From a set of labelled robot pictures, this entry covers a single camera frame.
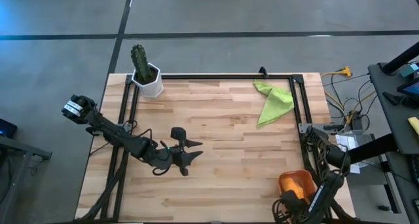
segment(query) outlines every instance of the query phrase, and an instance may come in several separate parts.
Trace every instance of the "wooden tabletop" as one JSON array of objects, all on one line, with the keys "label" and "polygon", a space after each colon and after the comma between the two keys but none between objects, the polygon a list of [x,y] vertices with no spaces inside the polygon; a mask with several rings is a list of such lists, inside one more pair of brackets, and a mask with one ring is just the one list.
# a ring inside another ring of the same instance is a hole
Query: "wooden tabletop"
[{"label": "wooden tabletop", "polygon": [[[330,122],[319,73],[302,74],[313,122]],[[113,122],[118,120],[125,78],[126,74],[111,74],[107,82],[101,112]],[[288,80],[267,82],[289,89]],[[173,146],[176,141],[170,138],[170,129],[180,126],[190,140],[203,143],[187,151],[204,153],[193,161],[187,177],[176,166],[156,177],[151,173],[153,168],[130,157],[120,221],[273,222],[271,206],[279,197],[278,176],[303,169],[301,149],[294,111],[256,128],[266,96],[252,83],[163,80],[164,92],[157,99],[139,97],[134,135],[152,128],[155,141]],[[104,143],[103,138],[95,138],[92,150]],[[76,217],[83,216],[104,190],[111,151],[107,146],[90,157]],[[355,215],[346,183],[335,198],[346,212]]]}]

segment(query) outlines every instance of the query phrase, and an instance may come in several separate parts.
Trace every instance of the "orange container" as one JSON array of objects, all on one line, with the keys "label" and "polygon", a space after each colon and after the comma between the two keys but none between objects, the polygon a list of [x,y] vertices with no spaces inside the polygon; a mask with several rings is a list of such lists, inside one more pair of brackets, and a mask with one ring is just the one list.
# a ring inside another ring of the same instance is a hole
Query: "orange container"
[{"label": "orange container", "polygon": [[281,194],[285,192],[283,183],[284,179],[287,177],[291,178],[295,183],[301,186],[304,192],[304,199],[307,203],[309,203],[310,200],[308,197],[316,192],[316,188],[314,187],[313,179],[310,173],[306,170],[297,170],[281,174],[278,178],[278,187]]}]

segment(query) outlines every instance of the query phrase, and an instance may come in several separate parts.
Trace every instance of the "gray floor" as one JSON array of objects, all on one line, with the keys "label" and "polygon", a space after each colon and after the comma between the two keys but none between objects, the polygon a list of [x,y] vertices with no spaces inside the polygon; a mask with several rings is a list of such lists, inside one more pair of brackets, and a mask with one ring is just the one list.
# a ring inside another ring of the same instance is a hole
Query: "gray floor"
[{"label": "gray floor", "polygon": [[[0,35],[115,34],[124,3],[0,0]],[[415,0],[133,0],[126,33],[419,29],[414,18],[418,13]],[[271,72],[329,72],[348,65],[356,76],[365,74],[369,64],[391,60],[418,38],[124,40],[115,71],[132,71],[129,49],[141,43],[149,60],[166,73],[255,72],[262,65]],[[92,138],[83,126],[61,116],[60,109],[72,94],[100,102],[114,45],[114,39],[0,41],[0,118],[19,126],[18,140],[54,152],[36,176],[28,175],[13,223],[73,218]],[[357,97],[367,80],[361,77],[336,87],[342,99]],[[329,82],[325,77],[323,83]],[[333,108],[330,112],[339,116]],[[368,132],[376,137],[389,132],[378,100],[369,116]],[[408,222],[403,214],[376,209],[388,204],[382,187],[350,183],[350,191],[362,220]]]}]

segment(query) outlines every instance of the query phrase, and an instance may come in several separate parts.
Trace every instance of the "green towel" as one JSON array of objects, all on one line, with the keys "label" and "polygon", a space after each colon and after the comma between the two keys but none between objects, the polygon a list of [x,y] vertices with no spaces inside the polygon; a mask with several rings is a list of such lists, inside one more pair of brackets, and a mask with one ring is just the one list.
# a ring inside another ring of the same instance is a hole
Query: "green towel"
[{"label": "green towel", "polygon": [[272,123],[294,108],[293,96],[290,91],[258,80],[255,80],[253,85],[260,93],[268,96],[257,121],[257,128]]}]

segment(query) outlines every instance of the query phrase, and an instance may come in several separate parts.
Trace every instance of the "white pot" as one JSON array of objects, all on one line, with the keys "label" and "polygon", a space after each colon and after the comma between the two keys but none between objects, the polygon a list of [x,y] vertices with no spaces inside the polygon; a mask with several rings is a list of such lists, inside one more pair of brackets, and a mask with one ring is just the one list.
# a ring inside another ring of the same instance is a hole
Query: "white pot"
[{"label": "white pot", "polygon": [[155,98],[163,92],[163,83],[162,83],[162,74],[158,67],[154,66],[153,64],[149,63],[149,67],[153,68],[157,72],[156,80],[149,84],[141,84],[135,80],[136,70],[132,73],[132,81],[139,87],[139,91],[141,95],[144,97]]}]

